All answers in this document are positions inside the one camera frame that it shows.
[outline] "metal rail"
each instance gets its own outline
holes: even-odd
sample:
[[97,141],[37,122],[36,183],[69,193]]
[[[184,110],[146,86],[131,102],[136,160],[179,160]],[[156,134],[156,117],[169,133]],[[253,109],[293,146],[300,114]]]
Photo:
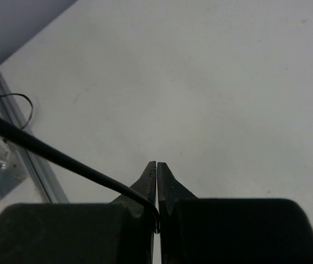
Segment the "metal rail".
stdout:
[[[11,91],[0,73],[0,95],[9,93]],[[0,99],[0,112],[4,120],[16,127],[20,127],[25,123],[25,118],[18,104],[11,96]],[[26,132],[32,135],[29,128],[26,129]],[[56,175],[46,160],[11,143],[9,143],[9,148],[16,155],[18,161],[28,170],[44,201],[50,203],[69,203]]]

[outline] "black wire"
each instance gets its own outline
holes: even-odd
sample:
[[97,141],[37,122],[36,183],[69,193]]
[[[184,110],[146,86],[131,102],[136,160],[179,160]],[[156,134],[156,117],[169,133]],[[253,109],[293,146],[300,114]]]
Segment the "black wire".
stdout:
[[28,101],[28,103],[30,104],[30,106],[31,106],[31,110],[30,110],[30,114],[29,114],[29,117],[28,117],[28,119],[27,119],[27,121],[25,122],[25,124],[22,126],[22,128],[21,129],[25,129],[27,126],[28,126],[28,124],[29,124],[29,122],[31,121],[31,118],[32,118],[32,116],[33,116],[33,111],[34,111],[34,106],[33,106],[33,103],[31,102],[31,100],[29,99],[29,97],[27,97],[27,95],[24,95],[24,94],[20,94],[20,93],[7,93],[7,94],[5,94],[5,95],[0,95],[0,98],[3,98],[3,97],[7,97],[7,96],[13,96],[13,95],[17,95],[17,96],[20,96],[20,97],[23,97],[23,98],[25,98],[27,101]]
[[65,169],[68,169],[76,174],[83,176],[92,182],[101,184],[109,189],[112,189],[120,194],[143,205],[149,210],[155,218],[155,233],[160,231],[160,216],[156,207],[145,197],[130,187],[84,165],[83,163],[67,156],[66,154],[56,150],[55,148],[36,139],[28,133],[16,128],[0,118],[0,136],[5,139],[55,163]]

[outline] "gray wall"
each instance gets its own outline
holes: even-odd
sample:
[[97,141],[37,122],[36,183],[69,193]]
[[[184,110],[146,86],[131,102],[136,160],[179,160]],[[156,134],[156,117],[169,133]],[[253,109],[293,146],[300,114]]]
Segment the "gray wall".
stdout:
[[76,0],[0,0],[0,64]]

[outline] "white surface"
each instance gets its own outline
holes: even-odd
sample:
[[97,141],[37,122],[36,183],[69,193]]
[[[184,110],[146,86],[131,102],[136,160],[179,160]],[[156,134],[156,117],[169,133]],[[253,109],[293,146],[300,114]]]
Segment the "white surface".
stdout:
[[[117,180],[165,161],[197,196],[285,197],[313,225],[313,1],[80,0],[0,70],[38,138]],[[117,196],[53,169],[73,202]]]

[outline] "black cable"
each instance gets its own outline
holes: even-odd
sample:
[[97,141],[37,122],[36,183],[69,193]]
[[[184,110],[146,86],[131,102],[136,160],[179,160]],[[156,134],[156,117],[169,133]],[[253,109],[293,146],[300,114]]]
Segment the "black cable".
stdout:
[[29,97],[27,97],[27,95],[24,95],[22,93],[21,94],[20,93],[7,93],[5,95],[0,95],[0,98],[7,97],[7,96],[13,96],[13,95],[17,95],[17,96],[25,98],[28,101],[28,103],[30,104],[30,106],[31,106],[29,117],[28,117],[27,121],[25,122],[25,124],[21,128],[21,129],[25,129],[28,126],[28,124],[29,124],[29,122],[30,122],[30,120],[31,120],[31,118],[33,116],[33,111],[34,111],[33,103],[31,102]]
[[155,233],[160,231],[160,216],[156,207],[145,197],[123,183],[116,181],[83,163],[63,154],[55,148],[36,139],[28,133],[16,128],[0,118],[0,136],[55,163],[71,172],[79,174],[94,183],[101,184],[143,205],[155,218]]

